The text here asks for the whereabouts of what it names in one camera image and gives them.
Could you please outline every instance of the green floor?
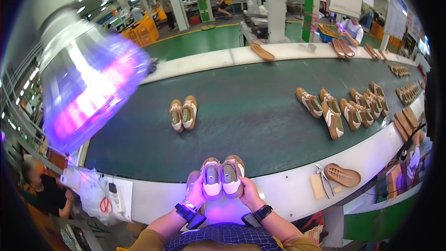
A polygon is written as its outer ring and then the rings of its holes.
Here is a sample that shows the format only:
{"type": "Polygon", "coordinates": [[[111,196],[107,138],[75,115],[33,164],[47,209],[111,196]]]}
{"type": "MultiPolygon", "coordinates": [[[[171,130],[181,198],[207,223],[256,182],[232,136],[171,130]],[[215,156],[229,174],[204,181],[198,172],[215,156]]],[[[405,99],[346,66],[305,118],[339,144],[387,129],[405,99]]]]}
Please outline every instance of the green floor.
{"type": "MultiPolygon", "coordinates": [[[[285,35],[292,42],[299,42],[302,36],[300,23],[287,23],[285,35]]],[[[238,25],[217,27],[208,31],[196,31],[181,36],[172,37],[144,48],[151,57],[158,57],[164,60],[173,60],[185,56],[199,53],[225,50],[240,47],[242,37],[238,25]]],[[[379,48],[381,40],[365,33],[361,46],[369,43],[373,48],[379,48]]],[[[388,50],[396,53],[397,48],[389,45],[388,50]]]]}
{"type": "MultiPolygon", "coordinates": [[[[215,33],[228,28],[215,29],[215,33]]],[[[178,55],[174,48],[169,52],[178,55]]],[[[393,113],[403,108],[395,87],[418,85],[421,77],[416,67],[408,68],[410,77],[396,78],[383,61],[284,60],[142,85],[92,137],[84,165],[107,174],[161,182],[185,182],[208,157],[223,161],[230,154],[243,159],[248,177],[307,165],[386,127],[393,113]],[[295,96],[298,87],[313,95],[325,88],[338,100],[350,100],[350,88],[364,93],[370,81],[383,87],[389,116],[355,132],[342,117],[345,133],[336,141],[330,138],[324,119],[314,119],[295,96]],[[170,103],[184,101],[188,95],[197,99],[197,122],[193,130],[176,133],[170,125],[170,103]]]]}

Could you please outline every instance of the ceiling light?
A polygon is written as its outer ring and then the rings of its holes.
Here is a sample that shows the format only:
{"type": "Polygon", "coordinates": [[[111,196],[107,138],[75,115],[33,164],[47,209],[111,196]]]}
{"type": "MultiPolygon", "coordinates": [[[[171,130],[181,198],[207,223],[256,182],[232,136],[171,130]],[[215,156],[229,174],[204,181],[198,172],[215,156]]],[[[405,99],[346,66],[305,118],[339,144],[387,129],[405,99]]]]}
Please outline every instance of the ceiling light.
{"type": "Polygon", "coordinates": [[[85,6],[84,6],[84,7],[81,7],[81,8],[77,11],[77,13],[79,14],[79,13],[82,12],[84,9],[85,9],[85,6]]]}

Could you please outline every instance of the plastic bag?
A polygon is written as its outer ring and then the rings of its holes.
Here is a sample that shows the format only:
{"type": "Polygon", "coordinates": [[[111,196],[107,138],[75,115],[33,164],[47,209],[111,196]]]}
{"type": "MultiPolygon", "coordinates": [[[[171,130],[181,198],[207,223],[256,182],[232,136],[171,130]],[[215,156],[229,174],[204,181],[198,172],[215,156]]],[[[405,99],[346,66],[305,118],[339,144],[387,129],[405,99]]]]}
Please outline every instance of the plastic bag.
{"type": "Polygon", "coordinates": [[[100,203],[104,196],[108,196],[108,183],[97,173],[96,169],[82,170],[82,182],[79,188],[79,196],[82,202],[82,209],[88,216],[96,217],[101,223],[106,226],[112,226],[121,220],[117,219],[115,215],[109,211],[102,212],[100,209],[100,203]]]}

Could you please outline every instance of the hand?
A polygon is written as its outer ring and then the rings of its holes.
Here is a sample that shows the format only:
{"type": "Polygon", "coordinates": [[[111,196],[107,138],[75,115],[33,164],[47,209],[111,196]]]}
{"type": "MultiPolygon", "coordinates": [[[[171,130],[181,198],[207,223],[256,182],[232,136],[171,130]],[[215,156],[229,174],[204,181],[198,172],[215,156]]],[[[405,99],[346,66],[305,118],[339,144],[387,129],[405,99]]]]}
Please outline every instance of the hand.
{"type": "Polygon", "coordinates": [[[73,202],[75,200],[75,197],[73,196],[73,193],[70,190],[67,190],[65,192],[65,198],[67,201],[73,202]]]}
{"type": "Polygon", "coordinates": [[[206,202],[206,198],[204,198],[203,195],[203,175],[200,175],[200,177],[193,182],[185,199],[195,205],[197,209],[200,209],[200,207],[203,206],[206,202]]]}
{"type": "Polygon", "coordinates": [[[258,211],[266,203],[259,196],[256,184],[247,177],[240,178],[245,188],[243,189],[243,195],[240,196],[242,203],[251,210],[251,212],[258,211]]]}

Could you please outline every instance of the man in yellow shirt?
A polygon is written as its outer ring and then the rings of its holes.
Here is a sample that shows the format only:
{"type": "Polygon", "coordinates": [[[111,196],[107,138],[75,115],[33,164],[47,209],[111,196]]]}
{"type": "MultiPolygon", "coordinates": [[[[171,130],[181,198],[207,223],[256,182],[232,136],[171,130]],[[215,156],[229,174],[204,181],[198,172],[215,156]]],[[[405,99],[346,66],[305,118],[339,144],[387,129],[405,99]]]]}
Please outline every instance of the man in yellow shirt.
{"type": "Polygon", "coordinates": [[[217,2],[217,12],[227,14],[228,17],[232,17],[232,14],[225,10],[225,8],[232,4],[232,0],[221,0],[217,2]]]}

